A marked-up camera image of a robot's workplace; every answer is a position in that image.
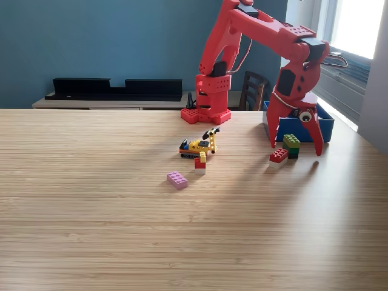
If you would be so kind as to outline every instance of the robotic arm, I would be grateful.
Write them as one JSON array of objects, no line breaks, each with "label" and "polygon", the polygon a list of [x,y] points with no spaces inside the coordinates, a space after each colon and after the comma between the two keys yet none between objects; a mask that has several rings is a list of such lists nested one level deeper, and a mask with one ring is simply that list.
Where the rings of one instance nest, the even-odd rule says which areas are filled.
[{"label": "robotic arm", "polygon": [[[319,81],[320,65],[330,52],[329,44],[317,40],[315,32],[279,22],[252,5],[253,0],[223,0],[199,65],[201,74],[196,77],[197,109],[189,113],[189,118],[183,109],[181,117],[190,123],[220,124],[230,119],[227,92],[244,34],[290,61],[280,71],[267,111],[272,147],[276,143],[279,118],[297,110],[319,156],[322,154],[323,137],[316,113],[317,100],[309,92]],[[216,61],[221,52],[221,60]]]}]

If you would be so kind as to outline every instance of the blue box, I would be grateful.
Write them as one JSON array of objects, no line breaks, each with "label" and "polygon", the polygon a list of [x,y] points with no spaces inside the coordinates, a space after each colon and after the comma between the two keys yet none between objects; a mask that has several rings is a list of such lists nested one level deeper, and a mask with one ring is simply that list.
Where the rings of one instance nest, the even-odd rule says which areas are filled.
[{"label": "blue box", "polygon": [[[263,123],[268,133],[268,121],[267,121],[267,109],[269,101],[264,102],[264,114],[263,114]],[[334,127],[334,118],[332,118],[319,104],[316,105],[316,110],[318,112],[318,122],[321,127],[323,142],[329,142],[332,139],[332,132]],[[279,120],[279,129],[278,135],[276,136],[276,141],[283,141],[284,135],[293,134],[300,140],[300,142],[313,142],[309,131],[305,129],[299,120],[299,118],[291,115],[286,118],[280,118]]]}]

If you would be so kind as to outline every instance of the chair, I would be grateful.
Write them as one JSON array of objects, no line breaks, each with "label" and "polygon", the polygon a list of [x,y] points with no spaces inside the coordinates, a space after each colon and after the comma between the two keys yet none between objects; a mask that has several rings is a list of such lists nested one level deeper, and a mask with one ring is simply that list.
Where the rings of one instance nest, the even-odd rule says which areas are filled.
[{"label": "chair", "polygon": [[241,98],[239,110],[247,110],[247,102],[249,111],[261,111],[263,109],[264,97],[269,81],[254,72],[246,71],[244,77],[244,85],[241,90]]}]

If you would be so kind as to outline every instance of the lego excavator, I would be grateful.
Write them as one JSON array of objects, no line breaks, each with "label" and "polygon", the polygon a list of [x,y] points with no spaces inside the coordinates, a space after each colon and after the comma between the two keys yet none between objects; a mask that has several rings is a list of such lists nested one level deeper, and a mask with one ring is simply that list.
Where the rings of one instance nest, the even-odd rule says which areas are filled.
[{"label": "lego excavator", "polygon": [[219,127],[216,129],[210,129],[203,135],[202,139],[203,141],[196,140],[191,141],[187,143],[187,139],[185,139],[181,146],[179,147],[179,152],[181,153],[182,158],[187,159],[195,159],[200,156],[201,152],[204,152],[207,156],[208,152],[211,151],[211,153],[216,153],[217,146],[216,146],[216,139],[215,135],[220,131]]},{"label": "lego excavator", "polygon": [[[238,71],[255,40],[290,61],[280,70],[267,111],[272,147],[276,144],[279,119],[293,112],[309,131],[319,156],[322,154],[323,137],[316,111],[317,97],[309,92],[319,81],[321,64],[347,67],[347,62],[340,56],[329,54],[329,44],[316,39],[315,32],[303,26],[294,27],[279,22],[252,5],[253,0],[223,0],[199,65],[201,74],[195,80],[196,108],[182,109],[181,117],[191,124],[221,124],[231,118],[227,108],[231,74]],[[242,34],[251,42],[237,68],[232,70]],[[216,61],[221,52],[221,60]],[[325,58],[338,59],[344,65],[323,63]]]}]

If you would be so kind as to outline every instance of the pink lego brick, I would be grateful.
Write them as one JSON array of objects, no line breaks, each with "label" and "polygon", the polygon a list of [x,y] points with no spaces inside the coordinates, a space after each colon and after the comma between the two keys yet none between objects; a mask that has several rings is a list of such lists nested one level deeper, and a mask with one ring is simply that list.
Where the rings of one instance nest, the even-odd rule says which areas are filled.
[{"label": "pink lego brick", "polygon": [[177,171],[174,171],[172,173],[167,174],[167,180],[170,182],[172,186],[175,187],[176,190],[181,190],[183,188],[186,188],[189,184],[187,183],[187,180],[179,174]]}]

